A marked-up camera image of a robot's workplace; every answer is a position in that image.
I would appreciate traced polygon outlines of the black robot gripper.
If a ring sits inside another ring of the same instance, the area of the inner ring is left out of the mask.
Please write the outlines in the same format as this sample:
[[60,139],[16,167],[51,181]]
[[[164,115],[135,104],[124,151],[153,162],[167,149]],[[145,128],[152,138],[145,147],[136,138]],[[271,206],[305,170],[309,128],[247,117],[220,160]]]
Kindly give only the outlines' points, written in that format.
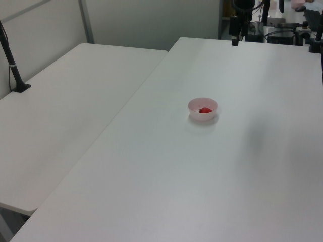
[[242,15],[241,33],[239,26],[239,18],[237,16],[230,17],[229,34],[231,35],[231,45],[238,46],[239,33],[242,41],[248,34],[249,24],[252,20],[252,12],[255,6],[255,0],[233,0],[232,7],[235,9],[236,15]]

